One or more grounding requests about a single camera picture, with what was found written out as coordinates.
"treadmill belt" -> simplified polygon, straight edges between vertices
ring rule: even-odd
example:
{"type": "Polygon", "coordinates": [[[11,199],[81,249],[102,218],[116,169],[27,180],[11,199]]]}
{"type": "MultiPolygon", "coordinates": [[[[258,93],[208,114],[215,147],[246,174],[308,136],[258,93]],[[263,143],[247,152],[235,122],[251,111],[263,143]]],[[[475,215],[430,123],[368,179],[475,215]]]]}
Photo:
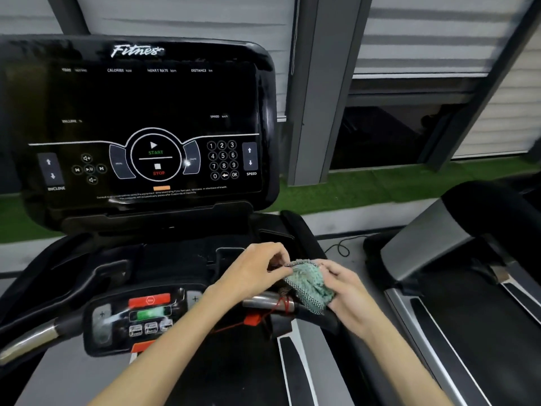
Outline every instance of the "treadmill belt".
{"type": "Polygon", "coordinates": [[[465,267],[425,272],[423,303],[492,406],[541,404],[541,326],[465,267]]]}
{"type": "Polygon", "coordinates": [[[277,341],[261,325],[207,336],[166,402],[184,405],[289,405],[277,341]]]}

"black cable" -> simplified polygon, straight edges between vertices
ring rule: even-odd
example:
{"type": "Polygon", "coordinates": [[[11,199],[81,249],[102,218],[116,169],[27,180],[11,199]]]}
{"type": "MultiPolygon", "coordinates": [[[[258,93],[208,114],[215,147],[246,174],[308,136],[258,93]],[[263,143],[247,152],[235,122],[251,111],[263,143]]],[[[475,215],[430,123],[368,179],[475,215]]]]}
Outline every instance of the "black cable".
{"type": "Polygon", "coordinates": [[[347,246],[342,245],[342,242],[344,242],[344,241],[349,241],[349,240],[351,240],[351,239],[366,238],[366,237],[368,237],[368,235],[357,235],[356,237],[344,238],[344,239],[342,239],[340,242],[338,242],[337,244],[334,244],[334,245],[329,246],[329,247],[327,248],[327,250],[325,251],[325,254],[327,254],[327,252],[330,251],[332,248],[336,247],[336,249],[338,250],[338,253],[339,253],[342,257],[347,258],[347,257],[349,256],[350,252],[349,252],[349,249],[348,249],[347,246]],[[343,254],[343,253],[340,251],[340,248],[344,248],[344,249],[347,251],[346,254],[343,254]]]}

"mint green cloth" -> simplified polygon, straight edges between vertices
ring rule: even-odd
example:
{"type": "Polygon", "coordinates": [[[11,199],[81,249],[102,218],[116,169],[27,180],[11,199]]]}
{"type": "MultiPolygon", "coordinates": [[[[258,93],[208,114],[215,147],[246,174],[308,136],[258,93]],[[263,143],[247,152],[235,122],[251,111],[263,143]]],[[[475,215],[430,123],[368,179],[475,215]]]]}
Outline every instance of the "mint green cloth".
{"type": "Polygon", "coordinates": [[[286,283],[310,312],[321,314],[333,300],[334,291],[324,285],[319,266],[309,259],[298,259],[286,266],[293,269],[293,274],[284,279],[286,283]]]}

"left hand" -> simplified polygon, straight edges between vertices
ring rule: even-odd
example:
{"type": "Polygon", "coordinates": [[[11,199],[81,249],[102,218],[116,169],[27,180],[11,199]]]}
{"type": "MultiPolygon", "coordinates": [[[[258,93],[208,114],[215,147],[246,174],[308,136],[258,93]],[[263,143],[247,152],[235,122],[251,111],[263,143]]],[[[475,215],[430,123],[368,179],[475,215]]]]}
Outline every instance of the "left hand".
{"type": "Polygon", "coordinates": [[[252,244],[229,266],[222,277],[209,289],[219,290],[231,298],[231,304],[252,298],[266,291],[274,283],[289,276],[293,270],[280,267],[268,271],[269,266],[289,263],[289,254],[279,242],[252,244]]]}

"right hand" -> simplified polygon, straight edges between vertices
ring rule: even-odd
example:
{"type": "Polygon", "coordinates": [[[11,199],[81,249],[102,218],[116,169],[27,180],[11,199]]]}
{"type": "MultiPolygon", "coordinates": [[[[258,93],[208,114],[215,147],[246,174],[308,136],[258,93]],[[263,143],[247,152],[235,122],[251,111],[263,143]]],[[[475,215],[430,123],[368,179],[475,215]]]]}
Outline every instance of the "right hand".
{"type": "Polygon", "coordinates": [[[355,272],[328,259],[314,262],[320,267],[325,286],[336,293],[329,308],[345,327],[365,338],[369,325],[383,315],[375,300],[355,272]]]}

